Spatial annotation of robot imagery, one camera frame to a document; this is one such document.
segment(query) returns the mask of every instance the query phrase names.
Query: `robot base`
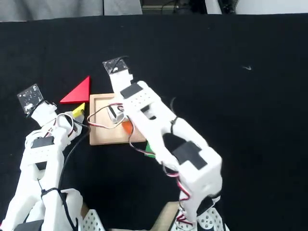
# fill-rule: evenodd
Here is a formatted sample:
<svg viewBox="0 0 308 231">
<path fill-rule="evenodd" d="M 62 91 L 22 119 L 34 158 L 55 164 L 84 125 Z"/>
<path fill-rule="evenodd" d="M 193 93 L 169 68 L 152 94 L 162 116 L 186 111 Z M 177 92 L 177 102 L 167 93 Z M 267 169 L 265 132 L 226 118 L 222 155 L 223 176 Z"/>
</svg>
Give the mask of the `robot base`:
<svg viewBox="0 0 308 231">
<path fill-rule="evenodd" d="M 179 211 L 169 231 L 223 231 L 222 219 L 215 208 L 210 208 L 198 217 L 197 227 L 176 221 Z"/>
</svg>

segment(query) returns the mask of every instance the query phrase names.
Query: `table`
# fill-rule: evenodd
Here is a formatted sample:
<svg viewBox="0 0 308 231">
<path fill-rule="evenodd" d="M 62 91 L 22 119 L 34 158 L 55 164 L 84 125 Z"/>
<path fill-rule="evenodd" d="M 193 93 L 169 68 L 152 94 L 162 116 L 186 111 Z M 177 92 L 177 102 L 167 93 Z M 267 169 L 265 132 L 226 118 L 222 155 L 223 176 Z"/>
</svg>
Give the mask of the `table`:
<svg viewBox="0 0 308 231">
<path fill-rule="evenodd" d="M 89 74 L 91 93 L 110 93 L 102 61 L 129 55 L 134 79 L 166 103 L 177 97 L 178 116 L 222 156 L 231 230 L 307 228 L 307 23 L 307 14 L 1 23 L 0 219 L 15 192 L 25 136 L 38 128 L 16 94 L 37 83 L 58 103 Z M 58 106 L 64 112 L 76 105 Z M 155 160 L 127 144 L 84 141 L 64 181 L 114 228 L 150 229 L 179 194 Z"/>
</svg>

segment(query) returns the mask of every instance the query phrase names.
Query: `red triangular block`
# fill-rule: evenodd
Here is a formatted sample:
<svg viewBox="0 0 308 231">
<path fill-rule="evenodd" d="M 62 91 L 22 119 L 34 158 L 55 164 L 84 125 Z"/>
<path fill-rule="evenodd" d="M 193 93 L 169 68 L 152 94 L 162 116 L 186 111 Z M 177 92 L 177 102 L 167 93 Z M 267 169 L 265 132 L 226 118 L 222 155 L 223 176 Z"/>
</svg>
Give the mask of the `red triangular block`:
<svg viewBox="0 0 308 231">
<path fill-rule="evenodd" d="M 90 76 L 86 77 L 60 103 L 87 103 L 90 98 Z"/>
</svg>

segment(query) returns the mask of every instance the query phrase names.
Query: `perforated metal plate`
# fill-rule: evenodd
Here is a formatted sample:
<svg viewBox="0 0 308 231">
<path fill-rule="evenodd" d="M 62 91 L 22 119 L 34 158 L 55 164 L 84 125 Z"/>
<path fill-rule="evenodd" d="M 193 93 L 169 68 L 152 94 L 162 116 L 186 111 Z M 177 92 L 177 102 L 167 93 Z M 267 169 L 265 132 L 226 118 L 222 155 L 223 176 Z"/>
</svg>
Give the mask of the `perforated metal plate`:
<svg viewBox="0 0 308 231">
<path fill-rule="evenodd" d="M 198 224 L 201 230 L 223 231 L 222 219 L 215 208 L 210 208 L 198 217 Z M 197 227 L 192 227 L 185 223 L 175 221 L 170 231 L 200 231 Z"/>
<path fill-rule="evenodd" d="M 83 219 L 82 229 L 83 231 L 105 231 L 100 217 L 97 215 L 95 209 L 90 209 Z"/>
</svg>

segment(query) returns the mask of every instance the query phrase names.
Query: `wooden block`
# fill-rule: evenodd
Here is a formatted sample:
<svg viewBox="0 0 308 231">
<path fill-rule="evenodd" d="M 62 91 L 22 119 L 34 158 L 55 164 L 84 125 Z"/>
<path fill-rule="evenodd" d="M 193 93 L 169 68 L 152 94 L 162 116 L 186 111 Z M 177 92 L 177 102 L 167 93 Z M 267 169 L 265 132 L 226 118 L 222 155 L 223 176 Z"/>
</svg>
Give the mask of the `wooden block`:
<svg viewBox="0 0 308 231">
<path fill-rule="evenodd" d="M 98 111 L 98 109 L 107 106 L 108 102 L 113 99 L 114 93 L 90 95 L 90 114 Z M 103 124 L 112 127 L 107 109 L 102 109 L 92 116 L 91 122 Z M 112 144 L 112 143 L 128 143 L 129 135 L 125 132 L 121 125 L 114 129 L 98 128 L 91 126 L 90 145 Z M 131 137 L 131 142 L 145 142 L 144 136 L 136 129 Z"/>
<path fill-rule="evenodd" d="M 155 224 L 150 231 L 168 231 L 173 224 L 174 217 L 176 216 L 179 208 L 178 202 L 168 202 L 163 210 L 160 212 Z M 131 231 L 111 229 L 110 231 Z"/>
</svg>

